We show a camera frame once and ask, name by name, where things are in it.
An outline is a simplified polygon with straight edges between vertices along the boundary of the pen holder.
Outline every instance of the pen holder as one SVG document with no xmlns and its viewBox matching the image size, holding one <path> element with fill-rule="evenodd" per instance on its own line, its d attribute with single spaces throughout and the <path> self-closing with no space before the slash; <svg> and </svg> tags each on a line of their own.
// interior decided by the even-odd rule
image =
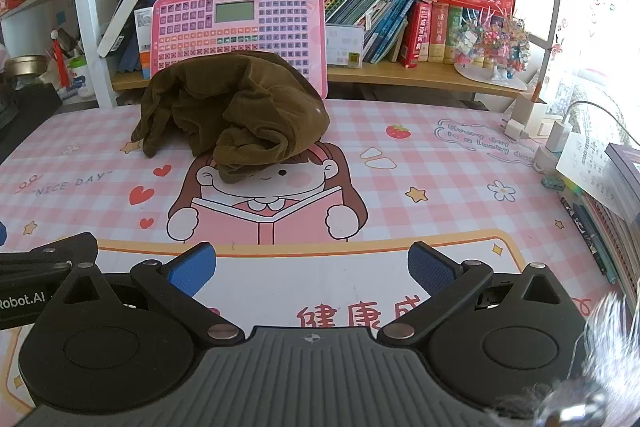
<svg viewBox="0 0 640 427">
<path fill-rule="evenodd" d="M 513 107 L 511 119 L 520 122 L 524 131 L 532 137 L 539 136 L 548 105 L 542 100 L 531 102 L 530 94 L 519 94 Z"/>
</svg>

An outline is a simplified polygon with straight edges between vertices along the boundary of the red heart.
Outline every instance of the red heart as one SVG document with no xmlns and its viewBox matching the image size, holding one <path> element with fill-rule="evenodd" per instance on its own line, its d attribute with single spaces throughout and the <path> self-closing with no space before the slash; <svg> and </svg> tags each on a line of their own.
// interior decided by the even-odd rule
<svg viewBox="0 0 640 427">
<path fill-rule="evenodd" d="M 164 178 L 167 174 L 169 174 L 169 172 L 171 172 L 171 165 L 165 165 L 162 168 L 156 168 L 154 169 L 154 174 L 156 176 L 159 176 L 161 178 Z"/>
<path fill-rule="evenodd" d="M 140 219 L 140 228 L 142 230 L 148 229 L 154 223 L 154 218 L 151 219 Z"/>
<path fill-rule="evenodd" d="M 144 203 L 154 195 L 154 192 L 155 190 L 153 190 L 152 188 L 148 188 L 147 190 L 145 190 L 145 187 L 143 187 L 142 185 L 138 185 L 137 187 L 134 187 L 133 190 L 129 193 L 129 203 Z"/>
</svg>

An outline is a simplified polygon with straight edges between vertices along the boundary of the triangular cutout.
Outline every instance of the triangular cutout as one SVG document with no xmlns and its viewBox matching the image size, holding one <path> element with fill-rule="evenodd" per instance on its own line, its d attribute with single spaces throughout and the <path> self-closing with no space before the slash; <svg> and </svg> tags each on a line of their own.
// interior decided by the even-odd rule
<svg viewBox="0 0 640 427">
<path fill-rule="evenodd" d="M 71 291 L 65 297 L 65 304 L 76 304 L 78 302 L 97 301 L 100 299 L 91 277 L 85 275 L 78 277 Z"/>
<path fill-rule="evenodd" d="M 559 304 L 560 298 L 543 275 L 536 275 L 524 294 L 524 300 L 544 302 L 547 304 Z"/>
</svg>

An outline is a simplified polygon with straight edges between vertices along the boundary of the brown velvet fabric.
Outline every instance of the brown velvet fabric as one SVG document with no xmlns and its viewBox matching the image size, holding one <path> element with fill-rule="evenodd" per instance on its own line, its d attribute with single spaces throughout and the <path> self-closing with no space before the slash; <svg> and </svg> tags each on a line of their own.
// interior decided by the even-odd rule
<svg viewBox="0 0 640 427">
<path fill-rule="evenodd" d="M 132 141 L 152 157 L 175 124 L 199 156 L 213 150 L 232 183 L 302 153 L 329 126 L 304 76 L 271 53 L 231 52 L 183 60 L 151 79 Z"/>
</svg>

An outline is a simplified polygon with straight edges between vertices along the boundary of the cartoon girl's hand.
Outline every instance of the cartoon girl's hand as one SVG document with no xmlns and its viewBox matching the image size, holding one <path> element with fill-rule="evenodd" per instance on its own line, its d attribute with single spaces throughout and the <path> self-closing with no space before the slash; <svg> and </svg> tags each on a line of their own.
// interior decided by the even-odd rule
<svg viewBox="0 0 640 427">
<path fill-rule="evenodd" d="M 358 231 L 358 216 L 345 204 L 336 204 L 329 208 L 324 220 L 329 234 L 334 239 L 346 239 Z"/>
<path fill-rule="evenodd" d="M 193 235 L 198 225 L 198 211 L 190 206 L 178 210 L 166 226 L 169 237 L 176 241 L 186 241 Z"/>
</svg>

